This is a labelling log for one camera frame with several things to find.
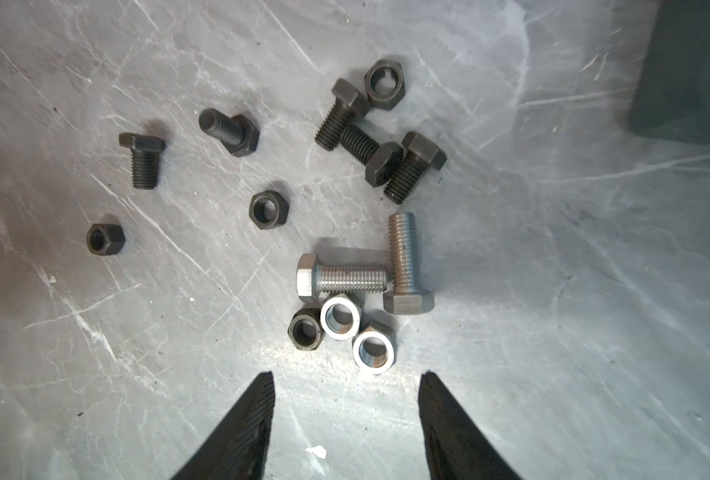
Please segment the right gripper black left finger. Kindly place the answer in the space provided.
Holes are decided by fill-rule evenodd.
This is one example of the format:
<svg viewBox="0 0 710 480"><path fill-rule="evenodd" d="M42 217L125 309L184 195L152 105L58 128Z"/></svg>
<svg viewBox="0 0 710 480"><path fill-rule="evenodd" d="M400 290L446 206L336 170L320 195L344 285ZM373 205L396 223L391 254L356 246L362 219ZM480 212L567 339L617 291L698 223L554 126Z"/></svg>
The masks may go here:
<svg viewBox="0 0 710 480"><path fill-rule="evenodd" d="M262 479L275 402L273 374L262 372L174 477Z"/></svg>

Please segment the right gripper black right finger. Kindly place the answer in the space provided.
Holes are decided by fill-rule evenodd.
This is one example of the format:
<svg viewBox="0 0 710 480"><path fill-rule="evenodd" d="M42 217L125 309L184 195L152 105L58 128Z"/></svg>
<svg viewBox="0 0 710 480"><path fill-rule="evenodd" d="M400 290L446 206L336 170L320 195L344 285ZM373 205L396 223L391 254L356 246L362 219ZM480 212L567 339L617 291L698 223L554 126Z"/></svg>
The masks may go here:
<svg viewBox="0 0 710 480"><path fill-rule="evenodd" d="M418 405L433 479L519 477L432 371L421 377Z"/></svg>

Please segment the black nut bottom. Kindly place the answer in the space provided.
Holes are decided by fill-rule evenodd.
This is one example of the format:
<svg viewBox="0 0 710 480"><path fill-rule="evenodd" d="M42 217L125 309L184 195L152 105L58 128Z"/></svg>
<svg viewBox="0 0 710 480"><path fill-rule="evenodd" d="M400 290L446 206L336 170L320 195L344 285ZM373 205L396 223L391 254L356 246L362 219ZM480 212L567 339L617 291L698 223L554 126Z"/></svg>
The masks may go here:
<svg viewBox="0 0 710 480"><path fill-rule="evenodd" d="M320 315L317 307L304 307L293 315L287 333L296 349L313 351L320 346L325 337Z"/></svg>

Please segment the black nut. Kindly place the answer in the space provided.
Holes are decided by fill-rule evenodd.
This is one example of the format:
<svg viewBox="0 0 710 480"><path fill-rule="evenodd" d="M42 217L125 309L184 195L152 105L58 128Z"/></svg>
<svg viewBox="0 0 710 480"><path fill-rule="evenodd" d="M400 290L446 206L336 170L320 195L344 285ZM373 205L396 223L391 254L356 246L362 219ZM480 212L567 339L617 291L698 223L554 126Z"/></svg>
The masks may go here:
<svg viewBox="0 0 710 480"><path fill-rule="evenodd" d="M87 233L87 246L98 256L117 255L126 242L124 230L119 224L93 224Z"/></svg>
<svg viewBox="0 0 710 480"><path fill-rule="evenodd" d="M255 194L249 205L249 216L263 230L286 224L290 212L289 202L277 191L266 190Z"/></svg>
<svg viewBox="0 0 710 480"><path fill-rule="evenodd" d="M287 333L296 349L313 351L320 346L325 337L320 315L317 307L304 307L293 315Z"/></svg>
<svg viewBox="0 0 710 480"><path fill-rule="evenodd" d="M367 96L373 107L394 109L406 94L402 65L394 60L378 60L365 75Z"/></svg>

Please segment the black nut top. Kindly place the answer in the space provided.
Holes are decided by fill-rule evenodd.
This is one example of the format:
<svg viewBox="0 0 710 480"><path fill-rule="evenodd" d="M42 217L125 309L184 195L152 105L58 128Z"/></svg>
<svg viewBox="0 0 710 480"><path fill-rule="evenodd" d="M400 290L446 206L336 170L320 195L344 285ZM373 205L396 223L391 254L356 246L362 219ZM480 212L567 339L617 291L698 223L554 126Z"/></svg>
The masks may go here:
<svg viewBox="0 0 710 480"><path fill-rule="evenodd" d="M406 94L402 65L394 60L378 60L365 75L367 96L373 107L394 109Z"/></svg>

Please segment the silver bolt long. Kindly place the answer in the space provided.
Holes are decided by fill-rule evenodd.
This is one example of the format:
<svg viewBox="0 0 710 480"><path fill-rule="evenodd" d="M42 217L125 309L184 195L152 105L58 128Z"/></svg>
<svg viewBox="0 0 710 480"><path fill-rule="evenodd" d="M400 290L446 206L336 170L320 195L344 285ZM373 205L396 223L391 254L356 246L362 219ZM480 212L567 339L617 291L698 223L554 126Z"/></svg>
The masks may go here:
<svg viewBox="0 0 710 480"><path fill-rule="evenodd" d="M421 315L434 309L434 295L422 287L416 218L412 212L389 217L394 287L383 294L384 309L394 315Z"/></svg>

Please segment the black bolt cluster right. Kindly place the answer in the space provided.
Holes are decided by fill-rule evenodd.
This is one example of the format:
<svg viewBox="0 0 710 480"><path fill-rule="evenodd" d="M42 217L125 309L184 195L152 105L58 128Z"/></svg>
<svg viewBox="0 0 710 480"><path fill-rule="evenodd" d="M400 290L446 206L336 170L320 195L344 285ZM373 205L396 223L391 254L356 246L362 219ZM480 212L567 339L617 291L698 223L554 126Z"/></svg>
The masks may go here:
<svg viewBox="0 0 710 480"><path fill-rule="evenodd" d="M441 170L448 160L444 150L416 131L409 131L402 145L405 158L384 191L386 197L398 205L409 197L428 170Z"/></svg>

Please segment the black bolt cluster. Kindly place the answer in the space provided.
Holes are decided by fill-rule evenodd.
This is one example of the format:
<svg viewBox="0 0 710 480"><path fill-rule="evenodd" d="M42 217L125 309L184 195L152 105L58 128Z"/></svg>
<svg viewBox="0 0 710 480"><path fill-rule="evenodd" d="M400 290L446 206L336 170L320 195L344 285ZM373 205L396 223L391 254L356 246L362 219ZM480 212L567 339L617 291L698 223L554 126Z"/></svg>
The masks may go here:
<svg viewBox="0 0 710 480"><path fill-rule="evenodd" d="M386 197L398 205L409 197L428 170L441 170L448 160L444 150L416 131L409 131L402 145L405 158L384 191Z"/></svg>
<svg viewBox="0 0 710 480"><path fill-rule="evenodd" d="M387 184L404 158L398 143L379 143L353 124L343 130L340 143L365 166L365 179L372 187Z"/></svg>

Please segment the black bolt cluster middle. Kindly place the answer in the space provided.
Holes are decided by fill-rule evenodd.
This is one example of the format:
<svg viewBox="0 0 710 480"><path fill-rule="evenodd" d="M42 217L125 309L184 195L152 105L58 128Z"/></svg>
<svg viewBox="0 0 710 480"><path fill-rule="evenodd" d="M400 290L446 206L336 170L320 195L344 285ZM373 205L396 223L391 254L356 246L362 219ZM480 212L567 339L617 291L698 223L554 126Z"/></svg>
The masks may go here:
<svg viewBox="0 0 710 480"><path fill-rule="evenodd" d="M353 124L343 130L340 143L365 166L365 179L372 187L387 184L404 158L398 143L379 143Z"/></svg>

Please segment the black bolt apart left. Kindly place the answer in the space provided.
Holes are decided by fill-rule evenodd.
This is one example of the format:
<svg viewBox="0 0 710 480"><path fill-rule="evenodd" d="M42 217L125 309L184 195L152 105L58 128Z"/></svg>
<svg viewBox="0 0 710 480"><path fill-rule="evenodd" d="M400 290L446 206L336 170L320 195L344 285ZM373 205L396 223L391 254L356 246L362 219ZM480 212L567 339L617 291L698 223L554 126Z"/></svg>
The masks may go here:
<svg viewBox="0 0 710 480"><path fill-rule="evenodd" d="M131 152L133 187L139 190L155 189L158 185L160 156L166 148L165 141L153 135L123 132L119 135L119 144Z"/></svg>

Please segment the black bolt top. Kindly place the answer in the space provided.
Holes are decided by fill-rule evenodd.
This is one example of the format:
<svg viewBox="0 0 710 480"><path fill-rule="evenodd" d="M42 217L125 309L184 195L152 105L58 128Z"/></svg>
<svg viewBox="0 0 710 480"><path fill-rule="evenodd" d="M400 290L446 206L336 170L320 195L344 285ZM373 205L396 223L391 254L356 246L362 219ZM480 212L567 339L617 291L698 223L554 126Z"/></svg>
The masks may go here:
<svg viewBox="0 0 710 480"><path fill-rule="evenodd" d="M204 109L199 115L201 130L219 140L234 157L244 157L257 150L260 130L245 115L228 117L214 109Z"/></svg>

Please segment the grey compartment organizer box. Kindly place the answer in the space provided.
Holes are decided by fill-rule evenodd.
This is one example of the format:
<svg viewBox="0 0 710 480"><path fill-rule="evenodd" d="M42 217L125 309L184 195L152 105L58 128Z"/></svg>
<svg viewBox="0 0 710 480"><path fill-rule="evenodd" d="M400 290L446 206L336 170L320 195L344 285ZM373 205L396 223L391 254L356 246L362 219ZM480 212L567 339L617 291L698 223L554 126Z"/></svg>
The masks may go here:
<svg viewBox="0 0 710 480"><path fill-rule="evenodd" d="M710 145L710 1L661 3L628 129Z"/></svg>

